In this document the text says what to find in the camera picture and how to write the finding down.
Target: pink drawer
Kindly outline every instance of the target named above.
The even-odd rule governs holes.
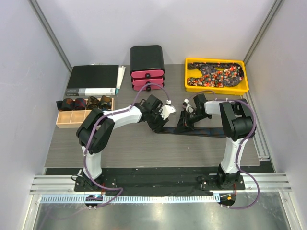
[[[143,86],[146,85],[148,83],[155,83],[155,84],[159,84],[162,85],[164,82],[163,78],[152,78],[152,79],[139,79],[139,80],[132,80],[132,84],[134,86]]]
[[[164,74],[162,69],[152,69],[152,70],[141,70],[141,71],[134,71],[131,73],[133,78],[154,78],[154,77],[161,77]]]
[[[140,86],[132,86],[132,88],[136,91],[139,91],[141,88],[142,88],[143,85],[140,85]],[[146,88],[144,88],[143,90],[146,90],[146,91],[150,91],[150,90],[159,90],[161,89],[159,86],[156,86],[156,85],[150,85]]]

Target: book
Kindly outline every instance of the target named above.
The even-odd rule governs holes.
[[[91,64],[91,65],[100,65],[100,66],[107,66],[108,64],[104,64],[104,63],[94,63],[94,64]],[[126,67],[125,66],[120,66],[118,68],[118,73],[117,73],[117,83],[116,83],[116,90],[115,90],[115,94],[118,94],[118,91],[121,87],[121,84],[123,82],[123,78],[124,78],[124,75],[125,75],[125,70],[126,70]]]
[[[115,95],[118,65],[74,66],[67,84],[66,96]]]

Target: black strap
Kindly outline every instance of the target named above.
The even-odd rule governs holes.
[[[213,138],[226,138],[223,128],[194,128],[178,132],[177,127],[162,127],[158,133],[176,134],[195,137],[213,137]]]

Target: white wall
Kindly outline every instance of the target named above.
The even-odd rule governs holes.
[[[286,0],[247,64],[274,165],[286,172],[307,225],[307,2]]]
[[[129,64],[129,49],[161,45],[187,57],[242,60],[273,0],[38,0],[72,65]]]
[[[18,229],[42,172],[68,71],[26,0],[0,7],[0,229]]]

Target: metal frame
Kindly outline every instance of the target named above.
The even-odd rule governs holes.
[[[42,195],[31,195],[31,201],[24,220],[23,230],[32,230],[38,213]]]
[[[285,209],[291,229],[302,230],[303,227],[299,221],[295,206],[293,204],[293,193],[288,178],[283,172],[271,173],[252,173],[260,186],[260,192],[279,192],[283,207]],[[254,181],[248,175],[242,175],[246,190],[238,191],[239,193],[257,192]],[[80,193],[75,192],[75,182],[71,179],[71,175],[37,175],[33,180],[30,190],[32,196],[28,213],[25,219],[23,230],[31,230],[34,226],[39,204],[45,203],[84,203],[84,198],[89,194],[97,192]],[[148,203],[207,203],[217,202],[219,193],[230,193],[233,191],[216,190],[213,191],[214,196],[198,196],[198,197],[119,197],[115,201],[116,204],[148,204]]]
[[[71,72],[72,67],[70,62],[68,61],[68,58],[66,57],[57,37],[53,33],[44,13],[42,12],[41,8],[39,7],[38,3],[36,0],[28,0],[30,5],[32,6],[35,14],[37,15],[39,21],[41,22],[42,26],[44,27],[46,34],[50,38],[52,44],[54,45],[55,49],[57,50],[59,56],[61,57],[62,61],[64,62],[66,68],[68,69],[69,72]]]
[[[288,178],[283,172],[271,173],[251,173],[260,186],[260,192],[291,192],[291,186]],[[242,192],[257,192],[255,182],[245,174],[242,174],[246,190]],[[45,194],[84,194],[74,191],[75,182],[71,179],[71,175],[43,175],[35,176],[33,185],[30,190],[31,195]],[[228,193],[233,191],[215,190],[214,193]],[[96,194],[97,192],[89,192],[87,194]]]
[[[269,10],[268,15],[266,16],[266,18],[264,19],[264,22],[262,23],[254,41],[252,42],[248,52],[246,53],[245,58],[243,59],[244,64],[247,65],[251,56],[253,55],[256,47],[258,46],[260,40],[262,39],[262,37],[264,36],[265,32],[267,31],[270,23],[272,22],[274,16],[276,15],[276,13],[278,12],[278,10],[280,9],[282,3],[284,2],[284,0],[275,0],[275,2],[273,3],[272,7]]]
[[[254,111],[256,111],[256,108],[255,108],[254,102],[251,98],[250,92],[245,93],[242,96],[242,98],[246,99],[248,104],[252,107],[252,109]],[[268,145],[266,143],[264,133],[263,133],[261,124],[259,122],[257,113],[256,113],[256,121],[257,121],[257,130],[256,130],[255,136],[253,138],[255,148],[256,148],[259,160],[260,161],[267,161],[267,160],[270,159],[270,151],[269,151]]]

